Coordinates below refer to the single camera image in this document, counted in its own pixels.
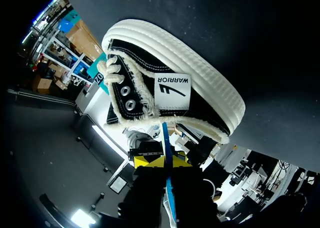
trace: robotic equipment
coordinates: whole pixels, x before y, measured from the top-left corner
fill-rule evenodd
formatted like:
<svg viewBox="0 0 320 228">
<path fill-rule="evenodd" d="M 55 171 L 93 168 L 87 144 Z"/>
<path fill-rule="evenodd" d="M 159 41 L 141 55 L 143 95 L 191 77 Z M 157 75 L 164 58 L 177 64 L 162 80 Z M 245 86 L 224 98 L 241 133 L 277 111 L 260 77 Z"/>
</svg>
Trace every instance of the robotic equipment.
<svg viewBox="0 0 320 228">
<path fill-rule="evenodd" d="M 161 225 L 162 203 L 168 213 L 171 228 L 237 226 L 236 223 L 221 222 L 218 219 L 217 204 L 213 202 L 214 185 L 212 191 L 210 184 L 212 182 L 206 179 L 205 172 L 200 168 L 201 160 L 206 160 L 213 149 L 211 141 L 204 144 L 204 141 L 198 140 L 185 155 L 184 152 L 175 151 L 170 145 L 166 123 L 161 127 L 161 142 L 146 133 L 134 130 L 124 130 L 123 133 L 129 144 L 128 159 L 134 162 L 135 167 L 133 185 L 123 202 L 118 204 L 118 217 L 101 212 L 95 213 L 99 219 L 89 227 L 157 228 Z M 62 227 L 78 228 L 55 207 L 47 195 L 41 195 L 40 201 Z M 279 212 L 279 209 L 288 202 L 290 208 Z M 281 196 L 268 208 L 240 225 L 242 227 L 256 227 L 261 223 L 272 225 L 278 220 L 286 220 L 286 225 L 293 225 L 295 220 L 290 220 L 290 217 L 299 217 L 304 205 L 305 198 L 301 195 Z"/>
</svg>

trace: cable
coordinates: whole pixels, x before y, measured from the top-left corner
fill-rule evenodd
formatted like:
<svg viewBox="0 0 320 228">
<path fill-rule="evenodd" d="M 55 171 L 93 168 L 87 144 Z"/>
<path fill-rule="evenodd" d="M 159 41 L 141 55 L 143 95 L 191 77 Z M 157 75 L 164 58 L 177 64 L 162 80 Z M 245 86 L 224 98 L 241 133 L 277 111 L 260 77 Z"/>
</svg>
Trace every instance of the cable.
<svg viewBox="0 0 320 228">
<path fill-rule="evenodd" d="M 215 184 L 214 184 L 211 180 L 209 180 L 209 179 L 203 179 L 203 180 L 206 181 L 206 182 L 210 182 L 211 185 L 213 186 L 213 195 L 212 195 L 211 197 L 214 198 L 214 197 L 215 197 L 215 194 L 216 194 Z"/>
</svg>

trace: white shoelace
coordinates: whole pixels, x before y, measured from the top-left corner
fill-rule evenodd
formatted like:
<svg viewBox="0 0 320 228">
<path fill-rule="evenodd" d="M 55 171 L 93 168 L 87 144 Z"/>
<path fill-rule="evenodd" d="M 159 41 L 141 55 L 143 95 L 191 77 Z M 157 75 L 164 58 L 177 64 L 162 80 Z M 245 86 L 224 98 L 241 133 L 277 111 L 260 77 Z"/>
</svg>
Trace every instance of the white shoelace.
<svg viewBox="0 0 320 228">
<path fill-rule="evenodd" d="M 117 62 L 118 57 L 115 55 L 112 58 L 108 59 L 107 62 L 99 61 L 97 64 L 97 70 L 103 75 L 104 79 L 103 82 L 107 86 L 111 83 L 119 83 L 121 84 L 125 76 L 122 74 L 116 74 L 121 69 L 120 64 L 114 64 Z M 140 103 L 143 104 L 142 112 L 143 115 L 140 119 L 146 119 L 147 117 L 154 116 L 155 114 L 147 108 L 148 101 L 147 100 L 140 100 Z"/>
<path fill-rule="evenodd" d="M 97 64 L 98 71 L 104 77 L 104 84 L 107 85 L 108 83 L 122 83 L 125 79 L 125 76 L 122 74 L 115 74 L 121 69 L 120 64 L 114 64 L 117 62 L 117 56 L 114 56 L 110 59 L 105 61 L 99 61 Z"/>
</svg>

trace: shoe label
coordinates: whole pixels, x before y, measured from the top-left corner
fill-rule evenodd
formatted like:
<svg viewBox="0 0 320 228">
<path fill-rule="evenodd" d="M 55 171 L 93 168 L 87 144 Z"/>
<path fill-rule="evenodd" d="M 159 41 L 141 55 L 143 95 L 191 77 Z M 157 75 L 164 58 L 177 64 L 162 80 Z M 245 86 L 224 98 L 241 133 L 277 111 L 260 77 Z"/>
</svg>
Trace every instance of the shoe label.
<svg viewBox="0 0 320 228">
<path fill-rule="evenodd" d="M 154 103 L 160 110 L 189 110 L 191 77 L 189 74 L 154 74 Z"/>
</svg>

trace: cardboard box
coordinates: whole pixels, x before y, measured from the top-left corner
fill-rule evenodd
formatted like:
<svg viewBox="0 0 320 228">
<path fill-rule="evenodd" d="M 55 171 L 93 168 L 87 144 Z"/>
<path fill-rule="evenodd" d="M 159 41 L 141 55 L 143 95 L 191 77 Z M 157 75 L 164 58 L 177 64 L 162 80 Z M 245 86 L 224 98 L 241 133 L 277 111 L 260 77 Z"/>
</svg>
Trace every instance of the cardboard box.
<svg viewBox="0 0 320 228">
<path fill-rule="evenodd" d="M 43 57 L 41 62 L 42 63 L 48 63 L 48 61 L 49 61 L 49 59 L 47 57 Z"/>
<path fill-rule="evenodd" d="M 42 95 L 49 95 L 50 94 L 49 89 L 38 89 L 38 92 Z"/>
<path fill-rule="evenodd" d="M 37 74 L 32 83 L 32 90 L 36 92 L 39 89 L 49 89 L 51 82 L 52 79 L 44 79 Z"/>
<path fill-rule="evenodd" d="M 102 54 L 102 48 L 99 42 L 94 38 L 82 20 L 79 20 L 74 27 L 72 27 L 66 34 L 66 37 L 75 45 L 79 53 L 84 53 L 93 61 Z"/>
<path fill-rule="evenodd" d="M 51 63 L 48 67 L 52 70 L 55 70 L 54 76 L 58 78 L 61 78 L 61 76 L 66 72 L 65 68 L 57 64 Z"/>
<path fill-rule="evenodd" d="M 55 84 L 56 84 L 61 90 L 66 90 L 66 89 L 68 88 L 68 87 L 67 87 L 65 84 L 63 84 L 62 81 L 59 80 L 59 79 L 55 82 Z"/>
</svg>

